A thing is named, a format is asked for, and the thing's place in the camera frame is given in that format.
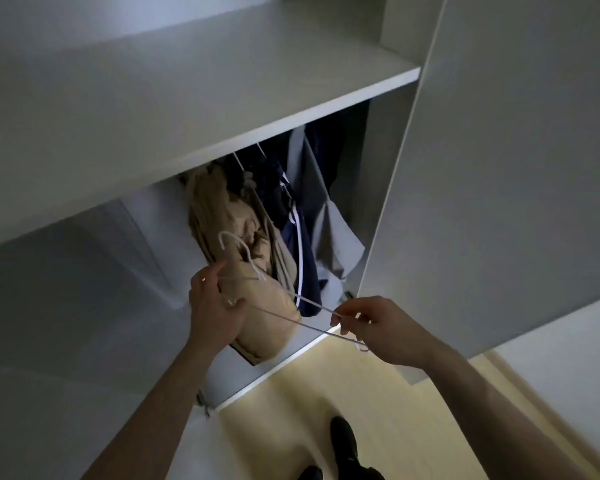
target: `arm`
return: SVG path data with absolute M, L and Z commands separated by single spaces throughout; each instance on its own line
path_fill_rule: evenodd
M 394 302 L 375 296 L 347 301 L 333 315 L 341 333 L 356 334 L 380 359 L 423 369 L 444 398 L 491 480 L 584 475 L 522 412 L 514 407 L 462 355 L 436 339 Z
M 167 475 L 200 382 L 244 321 L 246 302 L 229 306 L 218 291 L 217 274 L 223 266 L 206 267 L 191 279 L 191 332 L 186 345 L 83 480 L 157 480 Z

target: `beige jacket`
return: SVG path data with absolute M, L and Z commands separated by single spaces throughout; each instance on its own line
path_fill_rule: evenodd
M 225 236 L 225 250 L 220 247 L 217 235 L 227 230 L 247 243 L 256 266 L 272 276 L 264 281 L 220 280 L 222 294 L 232 299 L 246 298 L 250 305 L 300 321 L 293 298 L 281 289 L 294 290 L 296 263 L 256 192 L 245 187 L 241 196 L 230 193 L 222 167 L 213 162 L 190 170 L 188 176 L 189 225 L 208 261 L 226 260 L 224 276 L 256 277 L 239 242 Z M 252 365 L 279 354 L 297 327 L 254 306 L 247 307 L 242 330 L 232 343 Z

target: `white shelf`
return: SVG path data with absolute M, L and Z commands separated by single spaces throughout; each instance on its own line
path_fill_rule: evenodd
M 268 4 L 0 66 L 0 242 L 416 80 L 382 8 Z

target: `open wardrobe door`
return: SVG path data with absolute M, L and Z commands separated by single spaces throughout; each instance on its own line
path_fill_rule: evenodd
M 374 294 L 465 356 L 600 299 L 600 0 L 446 1 Z

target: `shoe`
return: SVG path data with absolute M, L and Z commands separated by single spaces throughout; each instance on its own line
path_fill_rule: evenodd
M 338 468 L 350 462 L 358 462 L 358 444 L 347 420 L 336 416 L 331 420 L 331 444 Z
M 298 480 L 322 480 L 322 470 L 315 465 L 304 469 Z

